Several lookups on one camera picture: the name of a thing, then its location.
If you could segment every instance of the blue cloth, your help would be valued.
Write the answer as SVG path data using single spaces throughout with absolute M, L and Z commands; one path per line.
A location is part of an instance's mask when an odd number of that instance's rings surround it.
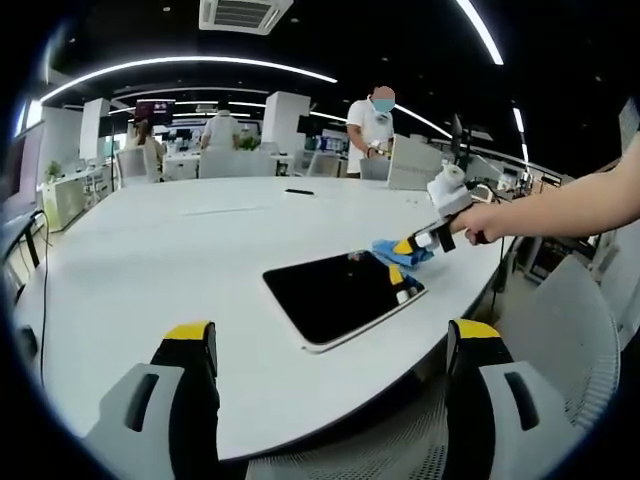
M 433 253 L 424 248 L 421 248 L 411 255 L 399 255 L 393 252 L 393 249 L 397 244 L 398 242 L 393 240 L 376 240 L 373 242 L 371 250 L 379 260 L 383 261 L 383 263 L 395 263 L 396 265 L 401 265 L 407 268 L 414 268 L 418 263 L 426 262 L 433 258 Z

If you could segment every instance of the white t-shirt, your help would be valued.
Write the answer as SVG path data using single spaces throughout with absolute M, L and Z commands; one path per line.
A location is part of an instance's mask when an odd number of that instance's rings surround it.
M 209 136 L 208 148 L 224 148 L 227 150 L 233 149 L 233 136 L 240 135 L 242 129 L 238 121 L 230 116 L 228 113 L 225 115 L 224 110 L 207 122 L 204 127 L 204 133 L 202 136 Z
M 389 139 L 393 137 L 393 116 L 391 113 L 378 112 L 369 99 L 358 100 L 349 109 L 347 125 L 358 125 L 362 129 L 362 138 L 367 145 L 380 141 L 386 149 Z M 349 145 L 348 173 L 360 173 L 360 160 L 366 152 L 359 150 L 353 143 Z

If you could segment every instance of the white table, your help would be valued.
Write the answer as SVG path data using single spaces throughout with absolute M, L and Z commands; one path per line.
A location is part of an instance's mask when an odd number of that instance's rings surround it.
M 285 188 L 316 196 L 285 194 Z M 500 244 L 423 265 L 429 292 L 362 335 L 317 355 L 301 349 L 262 274 L 369 248 L 425 226 L 423 192 L 323 178 L 234 178 L 123 189 L 89 211 L 49 259 L 46 391 L 85 435 L 101 397 L 149 362 L 177 324 L 216 323 L 222 460 L 293 442 L 366 404 L 415 366 L 476 300 Z M 42 265 L 17 305 L 41 331 Z
M 168 180 L 193 180 L 197 178 L 200 152 L 178 152 L 164 157 L 163 173 Z

